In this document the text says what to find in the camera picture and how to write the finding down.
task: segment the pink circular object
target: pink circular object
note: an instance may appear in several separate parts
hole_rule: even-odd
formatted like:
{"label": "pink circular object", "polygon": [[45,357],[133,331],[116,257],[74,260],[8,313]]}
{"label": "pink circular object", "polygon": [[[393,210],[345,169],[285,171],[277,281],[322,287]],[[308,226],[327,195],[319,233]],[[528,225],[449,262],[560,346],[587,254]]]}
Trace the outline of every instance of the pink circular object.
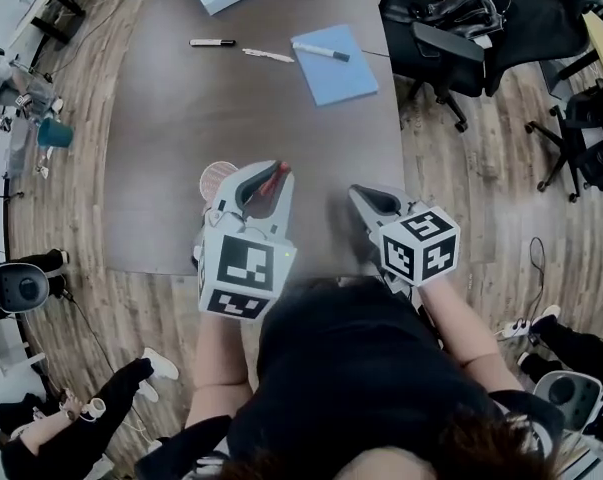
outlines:
{"label": "pink circular object", "polygon": [[221,182],[230,176],[230,174],[237,172],[238,170],[239,169],[230,162],[214,162],[213,164],[208,165],[199,180],[199,190],[201,191],[203,199],[205,199],[207,203],[212,203],[214,196],[217,195],[217,190],[219,190]]}

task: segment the black bag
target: black bag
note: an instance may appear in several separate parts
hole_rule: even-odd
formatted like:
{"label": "black bag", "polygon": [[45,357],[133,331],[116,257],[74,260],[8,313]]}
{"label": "black bag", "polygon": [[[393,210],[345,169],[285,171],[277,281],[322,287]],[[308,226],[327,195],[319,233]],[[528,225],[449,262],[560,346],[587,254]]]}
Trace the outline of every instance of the black bag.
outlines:
{"label": "black bag", "polygon": [[425,7],[390,5],[383,17],[399,23],[418,21],[452,34],[473,39],[503,30],[505,13],[510,7],[498,10],[494,0],[444,0]]}

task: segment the blue notebook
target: blue notebook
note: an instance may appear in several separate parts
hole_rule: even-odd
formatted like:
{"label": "blue notebook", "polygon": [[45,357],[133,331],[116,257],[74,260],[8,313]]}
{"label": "blue notebook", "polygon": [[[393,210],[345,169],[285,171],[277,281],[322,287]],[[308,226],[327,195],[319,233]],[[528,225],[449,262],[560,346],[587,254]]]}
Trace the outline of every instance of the blue notebook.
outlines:
{"label": "blue notebook", "polygon": [[379,84],[348,25],[303,34],[293,43],[320,46],[350,55],[348,62],[294,50],[318,106],[374,94]]}

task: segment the wooden floor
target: wooden floor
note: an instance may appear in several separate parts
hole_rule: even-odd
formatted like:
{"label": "wooden floor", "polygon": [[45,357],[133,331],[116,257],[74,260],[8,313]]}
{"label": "wooden floor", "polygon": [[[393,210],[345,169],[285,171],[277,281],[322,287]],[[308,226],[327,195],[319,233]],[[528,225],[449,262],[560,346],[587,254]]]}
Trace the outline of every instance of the wooden floor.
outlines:
{"label": "wooden floor", "polygon": [[[89,0],[86,6],[97,1]],[[154,383],[159,404],[135,403],[154,438],[174,434],[185,421],[198,319],[196,279],[128,274],[104,265],[108,130],[117,72],[141,3],[108,0],[90,9],[72,44],[60,53],[46,53],[40,68],[62,67],[81,38],[119,7],[55,76],[66,102],[63,119],[75,130],[74,144],[69,151],[54,152],[47,180],[32,170],[14,184],[26,197],[10,206],[10,239],[12,257],[50,247],[70,252],[71,291],[115,368],[141,354],[144,346],[180,367],[178,382]],[[399,89],[409,83],[400,82]],[[575,83],[584,82],[576,77]],[[553,146],[523,129],[531,119],[556,128],[547,113],[552,103],[538,65],[508,71],[493,98],[458,96],[458,101],[469,116],[465,134],[456,132],[450,112],[435,103],[428,88],[408,108],[402,137],[407,191],[441,205],[461,226],[456,286],[494,330],[503,320],[529,314],[539,276],[531,267],[528,248],[539,236],[547,254],[540,309],[560,304],[562,321],[603,337],[603,193],[590,190],[577,204],[569,204],[571,189],[561,180],[544,194],[536,191],[557,156]],[[57,385],[70,386],[88,399],[109,378],[105,358],[76,308],[51,300],[29,320],[50,358]],[[252,358],[257,336],[258,329],[246,330]],[[516,354],[525,347],[524,339],[504,343],[514,369]],[[136,416],[129,416],[128,422],[137,425]],[[145,448],[138,433],[121,427],[109,450],[118,473],[131,473]]]}

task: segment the brown hair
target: brown hair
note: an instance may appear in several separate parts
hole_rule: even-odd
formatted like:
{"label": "brown hair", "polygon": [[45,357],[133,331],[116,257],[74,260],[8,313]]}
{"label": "brown hair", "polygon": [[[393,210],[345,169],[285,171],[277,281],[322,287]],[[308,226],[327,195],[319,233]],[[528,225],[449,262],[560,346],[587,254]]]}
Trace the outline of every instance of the brown hair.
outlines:
{"label": "brown hair", "polygon": [[[556,480],[554,456],[543,459],[526,452],[527,436],[525,428],[508,421],[459,415],[441,433],[432,467],[438,480]],[[216,480],[297,478],[298,471],[287,466],[262,451],[249,463],[227,462]]]}
{"label": "brown hair", "polygon": [[544,459],[526,451],[528,432],[509,421],[457,416],[441,434],[433,463],[437,479],[554,480],[555,454]]}

